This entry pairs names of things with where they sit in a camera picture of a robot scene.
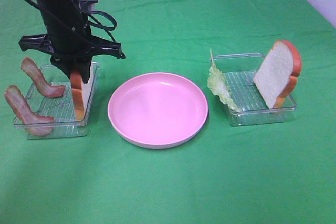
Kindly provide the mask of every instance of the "toast slice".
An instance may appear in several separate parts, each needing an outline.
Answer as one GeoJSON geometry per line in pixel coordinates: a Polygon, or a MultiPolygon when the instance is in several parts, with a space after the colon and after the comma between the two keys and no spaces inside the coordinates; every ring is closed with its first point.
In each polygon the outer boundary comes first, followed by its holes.
{"type": "Polygon", "coordinates": [[[92,82],[93,82],[93,65],[90,67],[90,79],[88,83],[83,83],[78,69],[74,68],[70,74],[72,101],[75,108],[76,121],[81,121],[85,117],[88,106],[92,82]]]}
{"type": "Polygon", "coordinates": [[[301,68],[298,49],[289,41],[277,40],[253,79],[267,107],[282,106],[296,86],[301,68]]]}

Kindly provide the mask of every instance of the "black cable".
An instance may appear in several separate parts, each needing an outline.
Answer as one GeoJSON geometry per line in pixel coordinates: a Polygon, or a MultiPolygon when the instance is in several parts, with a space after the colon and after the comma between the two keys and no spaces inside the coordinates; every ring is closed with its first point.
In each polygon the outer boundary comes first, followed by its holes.
{"type": "Polygon", "coordinates": [[[101,10],[91,10],[91,11],[89,11],[89,12],[83,12],[83,13],[85,13],[85,14],[87,14],[87,15],[89,15],[89,14],[98,14],[98,15],[101,15],[101,16],[103,16],[103,17],[105,17],[106,19],[108,19],[112,24],[113,24],[113,26],[112,27],[109,27],[109,26],[104,26],[102,23],[93,23],[93,22],[90,22],[89,21],[89,24],[90,25],[92,25],[92,26],[94,26],[94,27],[97,27],[97,28],[100,28],[100,29],[103,29],[103,30],[107,30],[107,31],[113,31],[113,30],[115,30],[116,29],[116,27],[117,27],[117,21],[110,15],[110,14],[108,14],[108,13],[106,13],[106,12],[102,12],[101,10]]]}
{"type": "Polygon", "coordinates": [[[100,49],[100,47],[98,47],[97,45],[95,45],[94,43],[92,43],[91,41],[85,39],[83,36],[79,35],[78,33],[76,33],[75,31],[73,31],[70,27],[68,27],[66,24],[64,24],[62,22],[62,20],[60,20],[58,17],[56,17],[53,13],[51,13],[50,11],[38,6],[35,2],[33,2],[32,0],[24,0],[25,2],[27,2],[29,5],[31,5],[32,7],[38,9],[40,12],[44,12],[46,14],[48,14],[50,17],[52,17],[53,19],[55,19],[60,25],[62,25],[63,28],[67,29],[69,32],[73,33],[77,38],[81,39],[83,42],[97,48],[100,49]]]}
{"type": "MultiPolygon", "coordinates": [[[[97,20],[91,13],[87,13],[87,15],[90,18],[92,18],[98,25],[103,26],[102,23],[99,20],[97,20]]],[[[113,42],[117,42],[116,39],[113,37],[112,33],[110,33],[108,31],[108,29],[104,29],[104,28],[101,28],[101,29],[103,29],[110,36],[110,38],[112,39],[113,42]]],[[[122,51],[121,51],[121,56],[123,56],[123,57],[125,56],[125,54],[122,51]]]]}

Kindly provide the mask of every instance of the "plate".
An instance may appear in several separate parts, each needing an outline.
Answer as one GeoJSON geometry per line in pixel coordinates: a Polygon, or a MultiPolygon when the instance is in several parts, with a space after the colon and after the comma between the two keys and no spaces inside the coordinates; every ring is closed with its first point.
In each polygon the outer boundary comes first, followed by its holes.
{"type": "Polygon", "coordinates": [[[140,147],[163,149],[183,144],[202,128],[208,104],[201,89],[173,73],[136,76],[110,98],[108,116],[115,130],[140,147]]]}

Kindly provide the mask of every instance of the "plate rim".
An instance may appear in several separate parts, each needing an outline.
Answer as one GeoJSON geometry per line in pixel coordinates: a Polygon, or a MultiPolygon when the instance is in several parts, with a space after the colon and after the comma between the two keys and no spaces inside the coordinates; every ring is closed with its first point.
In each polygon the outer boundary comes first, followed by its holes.
{"type": "Polygon", "coordinates": [[[164,148],[171,148],[171,147],[175,147],[178,145],[181,145],[187,141],[189,141],[190,139],[192,139],[200,130],[201,128],[204,126],[207,117],[208,117],[208,103],[207,103],[207,99],[206,96],[204,94],[204,92],[202,91],[202,89],[196,85],[193,81],[191,81],[190,79],[181,76],[179,74],[175,74],[175,73],[170,73],[170,72],[149,72],[149,73],[144,73],[144,74],[140,74],[138,76],[134,76],[131,79],[125,81],[123,84],[119,85],[115,91],[113,92],[113,94],[111,95],[109,102],[108,102],[108,118],[110,123],[112,124],[113,128],[115,129],[115,131],[126,141],[130,142],[131,144],[134,144],[136,146],[139,147],[144,147],[144,148],[150,148],[150,149],[164,149],[164,148]],[[189,82],[193,88],[195,88],[200,96],[202,97],[203,100],[203,105],[204,105],[204,116],[202,118],[202,120],[200,120],[199,126],[197,126],[197,130],[190,135],[189,137],[187,137],[186,139],[179,139],[179,140],[173,140],[167,144],[148,144],[148,143],[144,143],[143,141],[137,141],[136,139],[134,139],[133,137],[129,137],[127,134],[125,134],[124,132],[122,132],[114,123],[114,121],[111,118],[111,114],[110,114],[110,108],[112,107],[112,103],[113,103],[113,97],[115,97],[115,95],[118,94],[118,91],[121,90],[124,86],[126,86],[128,83],[134,81],[134,79],[138,79],[138,78],[143,78],[144,76],[149,76],[149,75],[163,75],[163,76],[175,76],[178,77],[180,79],[183,79],[187,82],[189,82]]]}

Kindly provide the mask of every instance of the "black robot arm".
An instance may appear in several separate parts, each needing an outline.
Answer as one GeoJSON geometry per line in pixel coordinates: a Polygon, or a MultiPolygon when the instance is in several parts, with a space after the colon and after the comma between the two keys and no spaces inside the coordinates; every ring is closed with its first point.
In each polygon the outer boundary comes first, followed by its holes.
{"type": "Polygon", "coordinates": [[[68,77],[72,69],[76,68],[83,82],[87,83],[93,56],[112,55],[125,58],[121,44],[109,32],[116,28],[117,22],[109,14],[94,10],[97,2],[98,0],[36,0],[36,3],[31,3],[40,10],[47,33],[23,36],[19,41],[21,50],[35,49],[47,53],[51,55],[51,64],[68,77]],[[103,26],[93,14],[104,16],[113,26],[103,26]],[[90,26],[104,29],[112,41],[92,35],[90,26]]]}

